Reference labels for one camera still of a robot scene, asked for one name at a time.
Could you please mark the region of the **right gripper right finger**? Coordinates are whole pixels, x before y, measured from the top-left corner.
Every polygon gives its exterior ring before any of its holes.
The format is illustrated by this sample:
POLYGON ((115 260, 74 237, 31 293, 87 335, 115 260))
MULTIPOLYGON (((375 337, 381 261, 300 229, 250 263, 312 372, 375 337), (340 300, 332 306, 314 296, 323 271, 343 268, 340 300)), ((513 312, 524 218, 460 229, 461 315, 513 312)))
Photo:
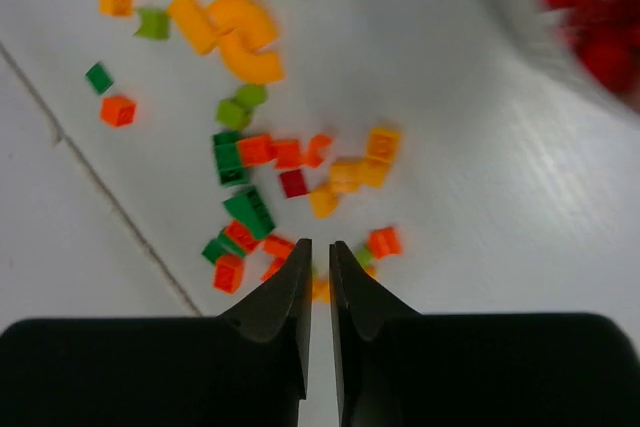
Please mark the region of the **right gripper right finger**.
POLYGON ((635 426, 639 357, 591 313, 422 314, 330 248, 343 426, 635 426))

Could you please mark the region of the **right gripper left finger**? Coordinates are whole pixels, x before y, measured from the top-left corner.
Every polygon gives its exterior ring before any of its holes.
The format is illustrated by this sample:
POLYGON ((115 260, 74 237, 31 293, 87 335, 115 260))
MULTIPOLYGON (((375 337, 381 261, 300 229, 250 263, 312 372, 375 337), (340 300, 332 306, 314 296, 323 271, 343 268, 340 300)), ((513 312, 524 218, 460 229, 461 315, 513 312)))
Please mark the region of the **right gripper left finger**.
POLYGON ((294 426, 307 396, 311 254, 220 315, 27 319, 1 336, 5 426, 294 426))

